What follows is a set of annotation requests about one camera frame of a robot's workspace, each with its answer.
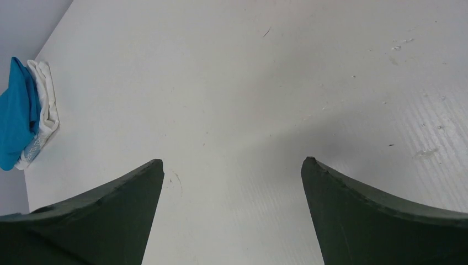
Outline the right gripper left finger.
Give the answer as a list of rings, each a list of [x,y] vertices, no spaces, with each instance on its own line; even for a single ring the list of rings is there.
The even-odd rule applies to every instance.
[[[28,214],[1,217],[2,264],[141,264],[164,180],[154,159]]]

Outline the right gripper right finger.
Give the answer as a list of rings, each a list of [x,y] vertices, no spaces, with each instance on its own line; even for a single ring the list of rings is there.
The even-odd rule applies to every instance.
[[[467,263],[467,214],[397,197],[314,157],[301,178],[325,264]]]

